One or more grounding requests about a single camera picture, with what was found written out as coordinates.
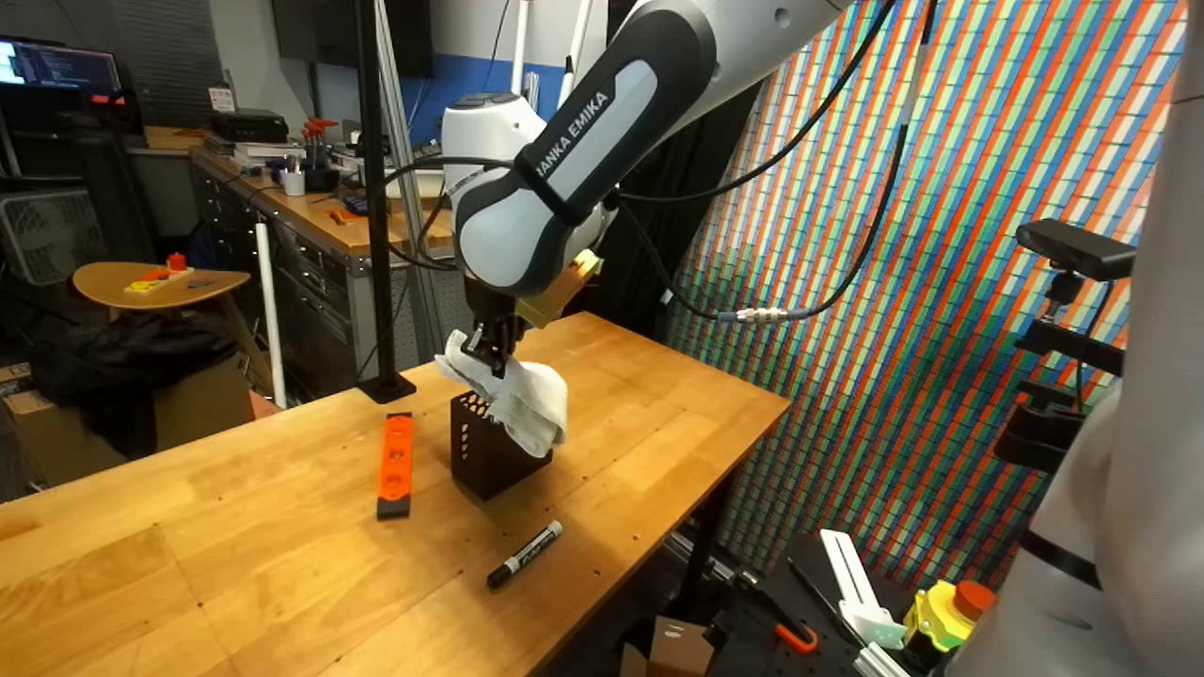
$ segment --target white cloth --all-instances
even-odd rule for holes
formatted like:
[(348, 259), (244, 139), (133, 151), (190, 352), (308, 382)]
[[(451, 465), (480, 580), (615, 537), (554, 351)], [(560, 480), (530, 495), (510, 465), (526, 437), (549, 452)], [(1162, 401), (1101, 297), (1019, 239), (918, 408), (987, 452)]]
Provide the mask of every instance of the white cloth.
[(530, 456), (546, 457), (567, 427), (567, 382), (541, 359), (508, 359), (505, 377), (462, 352), (462, 331), (451, 331), (435, 366), (485, 397), (489, 418)]

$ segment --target wall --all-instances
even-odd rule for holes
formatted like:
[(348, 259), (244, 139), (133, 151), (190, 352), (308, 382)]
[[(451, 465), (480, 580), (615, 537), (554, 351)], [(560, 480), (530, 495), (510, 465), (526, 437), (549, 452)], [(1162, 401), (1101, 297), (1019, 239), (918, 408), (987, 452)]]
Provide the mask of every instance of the wall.
[[(541, 112), (554, 112), (578, 5), (583, 0), (530, 0), (526, 71), (541, 77)], [(238, 100), (276, 107), (289, 129), (299, 129), (303, 117), (312, 117), (312, 89), (303, 64), (277, 61), (276, 51), (271, 0), (212, 0), (212, 13)], [(435, 139), (446, 100), (476, 89), (508, 89), (514, 18), (514, 0), (432, 0), (435, 76), (403, 82), (415, 146)], [(583, 66), (598, 55), (600, 42), (607, 5), (589, 0)], [(355, 66), (319, 66), (319, 107), (332, 120), (356, 120)]]
[[(733, 173), (817, 107), (878, 5), (856, 5), (763, 89)], [(884, 193), (898, 120), (911, 141), (879, 239), (811, 323), (731, 328), (673, 311), (671, 343), (792, 397), (756, 447), (725, 545), (756, 569), (841, 527), (895, 580), (1002, 580), (1047, 479), (994, 457), (1019, 379), (1072, 386), (1076, 366), (1017, 351), (1047, 259), (1031, 219), (1138, 239), (1185, 7), (898, 0), (826, 120), (763, 180), (716, 199), (679, 285), (707, 307), (810, 307), (835, 290)], [(1100, 285), (1059, 317), (1082, 328)], [(1096, 337), (1123, 344), (1123, 285)], [(1086, 396), (1110, 379), (1086, 369)]]

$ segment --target striped backdrop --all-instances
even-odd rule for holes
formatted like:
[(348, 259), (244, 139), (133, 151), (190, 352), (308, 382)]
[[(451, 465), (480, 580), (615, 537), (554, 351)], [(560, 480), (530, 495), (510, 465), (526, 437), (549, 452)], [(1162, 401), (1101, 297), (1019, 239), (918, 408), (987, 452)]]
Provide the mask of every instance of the striped backdrop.
[[(766, 82), (733, 173), (817, 107), (869, 31), (862, 0)], [(884, 233), (826, 317), (723, 328), (673, 311), (671, 343), (792, 397), (746, 465), (725, 545), (752, 569), (817, 527), (849, 530), (869, 569), (998, 583), (1047, 479), (994, 457), (1019, 379), (1072, 366), (1017, 351), (1041, 307), (1031, 219), (1138, 243), (1185, 7), (1174, 0), (898, 0), (826, 120), (763, 180), (717, 199), (679, 267), (707, 307), (826, 297), (862, 243), (895, 129), (911, 141)], [(1100, 285), (1056, 317), (1082, 328)], [(1096, 337), (1123, 344), (1121, 285)]]

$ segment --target lab room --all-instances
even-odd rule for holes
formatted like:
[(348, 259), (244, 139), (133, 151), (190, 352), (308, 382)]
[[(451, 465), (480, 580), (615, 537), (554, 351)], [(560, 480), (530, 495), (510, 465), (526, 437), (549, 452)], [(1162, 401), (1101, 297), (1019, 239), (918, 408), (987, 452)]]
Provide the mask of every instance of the lab room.
[(1204, 0), (0, 0), (0, 672), (1204, 672), (1201, 131)]

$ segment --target black marker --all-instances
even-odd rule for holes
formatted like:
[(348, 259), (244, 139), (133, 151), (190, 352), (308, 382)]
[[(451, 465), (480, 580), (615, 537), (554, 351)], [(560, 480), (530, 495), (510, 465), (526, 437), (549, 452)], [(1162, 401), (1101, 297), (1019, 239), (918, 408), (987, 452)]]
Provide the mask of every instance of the black marker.
[(541, 527), (518, 553), (505, 556), (505, 565), (489, 570), (485, 586), (495, 591), (508, 580), (514, 580), (514, 570), (524, 570), (536, 553), (546, 553), (560, 537), (560, 530), (564, 530), (560, 520)]

